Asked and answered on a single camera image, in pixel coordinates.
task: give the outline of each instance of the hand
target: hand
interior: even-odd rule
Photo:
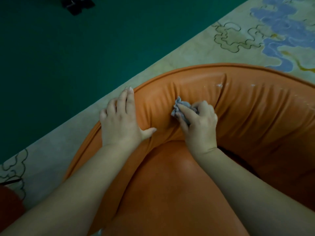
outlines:
[[[125,88],[118,99],[110,100],[107,107],[100,111],[100,123],[103,146],[117,146],[130,154],[156,131],[156,128],[142,131],[138,126],[135,94],[131,87]]]
[[[215,127],[218,122],[218,116],[214,108],[206,101],[194,103],[199,115],[184,105],[179,104],[179,109],[190,121],[190,126],[177,114],[180,127],[185,135],[186,145],[195,158],[207,154],[217,147]]]

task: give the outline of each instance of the green surface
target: green surface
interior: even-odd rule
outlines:
[[[0,162],[246,0],[93,1],[0,0]]]

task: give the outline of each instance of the forearm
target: forearm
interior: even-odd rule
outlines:
[[[194,156],[251,235],[315,235],[315,213],[239,166],[219,149]]]
[[[1,234],[86,235],[105,191],[125,164],[129,152],[103,147],[47,199]]]

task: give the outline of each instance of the beige floor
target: beige floor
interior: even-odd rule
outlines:
[[[301,8],[303,5],[309,10],[312,5],[315,7],[314,3],[315,0],[306,0],[304,3],[293,2],[290,5],[295,5],[297,8]],[[262,0],[249,0],[242,4],[122,86],[21,151],[17,156],[6,161],[0,169],[0,176],[5,179],[23,178],[22,182],[14,183],[10,187],[22,198],[25,198],[24,204],[30,208],[61,183],[77,149],[98,121],[99,111],[124,87],[137,87],[164,72],[196,64],[233,62],[261,66],[279,65],[281,63],[279,59],[267,57],[262,53],[264,48],[262,41],[267,37],[280,37],[273,33],[268,26],[251,16],[250,8],[252,7],[270,8],[265,6]],[[315,10],[304,14],[299,12],[293,18],[304,20],[307,19],[305,15],[313,15],[312,13],[315,13]],[[221,35],[222,31],[226,31],[225,38]],[[315,83],[315,73],[311,70],[314,68],[312,63],[314,63],[315,50],[301,47],[281,47],[281,49],[294,53],[299,57],[303,66],[310,69],[302,71],[294,59],[290,59],[291,57],[288,56],[294,65],[290,73]]]

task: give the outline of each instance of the person's right arm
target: person's right arm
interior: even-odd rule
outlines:
[[[315,212],[282,194],[235,163],[217,148],[218,118],[206,101],[199,115],[181,105],[190,121],[178,116],[185,141],[199,166],[212,178],[250,235],[315,235]]]

